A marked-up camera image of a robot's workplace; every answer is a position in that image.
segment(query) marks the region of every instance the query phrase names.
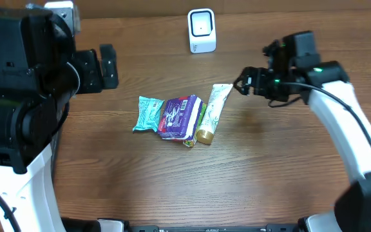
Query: teal wrapper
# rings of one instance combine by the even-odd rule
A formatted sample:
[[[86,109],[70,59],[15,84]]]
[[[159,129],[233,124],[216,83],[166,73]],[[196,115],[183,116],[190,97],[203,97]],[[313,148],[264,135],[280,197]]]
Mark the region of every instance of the teal wrapper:
[[[138,116],[137,125],[134,126],[133,131],[153,130],[157,132],[163,103],[164,100],[149,99],[140,96],[140,102],[138,104],[140,115]]]

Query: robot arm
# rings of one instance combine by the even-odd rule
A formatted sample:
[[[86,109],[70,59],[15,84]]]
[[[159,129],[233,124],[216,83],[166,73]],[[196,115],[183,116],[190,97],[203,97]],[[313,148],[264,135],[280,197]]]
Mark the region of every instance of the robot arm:
[[[4,231],[117,231],[120,220],[61,218],[51,176],[50,142],[70,98],[118,85],[112,45],[77,51],[71,1],[0,9],[0,221]]]
[[[299,220],[300,229],[371,231],[371,125],[344,69],[336,61],[321,63],[312,32],[286,36],[263,52],[269,67],[244,68],[234,87],[243,95],[253,87],[255,95],[270,100],[269,106],[272,101],[287,106],[294,102],[290,95],[300,94],[328,129],[351,183],[334,211]]]

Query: white cable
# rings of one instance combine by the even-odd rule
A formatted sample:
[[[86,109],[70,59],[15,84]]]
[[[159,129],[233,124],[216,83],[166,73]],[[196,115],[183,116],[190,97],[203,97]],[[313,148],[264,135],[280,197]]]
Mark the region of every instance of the white cable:
[[[67,64],[68,64],[68,66],[70,66],[74,70],[74,72],[75,72],[75,74],[77,74],[77,78],[78,78],[78,88],[77,88],[77,91],[75,91],[75,93],[73,94],[73,96],[74,96],[76,93],[78,93],[78,90],[80,90],[80,85],[81,85],[80,75],[78,74],[77,70],[75,69],[75,67],[72,64],[70,64],[69,62],[67,62]]]

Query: gold tube cap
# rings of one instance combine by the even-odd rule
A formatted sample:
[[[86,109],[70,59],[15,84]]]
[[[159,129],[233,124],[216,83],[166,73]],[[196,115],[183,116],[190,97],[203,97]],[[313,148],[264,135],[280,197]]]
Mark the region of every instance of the gold tube cap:
[[[206,130],[199,130],[197,132],[197,141],[204,143],[204,144],[211,144],[213,141],[214,134],[211,133],[210,131]]]

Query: black base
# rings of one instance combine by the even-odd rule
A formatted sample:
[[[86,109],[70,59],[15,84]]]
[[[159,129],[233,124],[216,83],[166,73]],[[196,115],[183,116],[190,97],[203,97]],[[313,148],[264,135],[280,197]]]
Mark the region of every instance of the black base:
[[[297,224],[268,224],[267,226],[219,227],[157,227],[132,226],[132,232],[300,232]]]

